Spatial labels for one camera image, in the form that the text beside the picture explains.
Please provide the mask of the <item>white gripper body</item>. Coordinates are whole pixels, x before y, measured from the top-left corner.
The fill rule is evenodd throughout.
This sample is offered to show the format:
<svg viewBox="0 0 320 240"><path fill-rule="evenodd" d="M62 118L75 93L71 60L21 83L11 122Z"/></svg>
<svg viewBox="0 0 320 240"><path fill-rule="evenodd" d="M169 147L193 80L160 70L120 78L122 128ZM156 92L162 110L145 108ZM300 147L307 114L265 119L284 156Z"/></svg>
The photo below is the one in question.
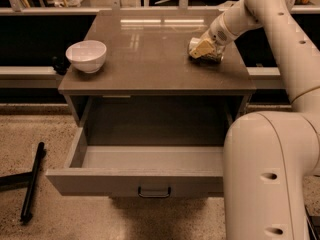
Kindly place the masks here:
<svg viewBox="0 0 320 240"><path fill-rule="evenodd" d="M235 36L228 30L224 18L217 17L200 39L208 41L215 48L222 48L233 42Z"/></svg>

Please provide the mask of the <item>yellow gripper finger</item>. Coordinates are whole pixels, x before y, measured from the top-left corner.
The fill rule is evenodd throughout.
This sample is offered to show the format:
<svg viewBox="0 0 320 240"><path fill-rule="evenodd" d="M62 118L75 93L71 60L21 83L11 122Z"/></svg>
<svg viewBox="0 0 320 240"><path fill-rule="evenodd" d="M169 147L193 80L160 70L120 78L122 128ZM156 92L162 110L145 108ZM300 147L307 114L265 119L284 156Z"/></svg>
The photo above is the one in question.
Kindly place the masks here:
<svg viewBox="0 0 320 240"><path fill-rule="evenodd" d="M214 52L215 47L209 39L192 38L189 43L189 55L194 59L212 55Z"/></svg>

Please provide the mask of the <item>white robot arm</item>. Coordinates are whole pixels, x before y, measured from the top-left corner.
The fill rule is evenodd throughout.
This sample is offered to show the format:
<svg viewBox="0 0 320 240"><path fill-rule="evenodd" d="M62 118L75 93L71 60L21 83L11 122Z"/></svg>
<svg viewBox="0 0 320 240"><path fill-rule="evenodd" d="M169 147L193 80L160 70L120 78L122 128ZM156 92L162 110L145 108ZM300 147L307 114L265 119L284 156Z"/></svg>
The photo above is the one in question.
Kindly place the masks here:
<svg viewBox="0 0 320 240"><path fill-rule="evenodd" d="M319 171L320 51L291 16L295 0L239 0L189 47L218 58L241 34L263 28L290 104L229 128L223 153L226 240L309 240L303 179Z"/></svg>

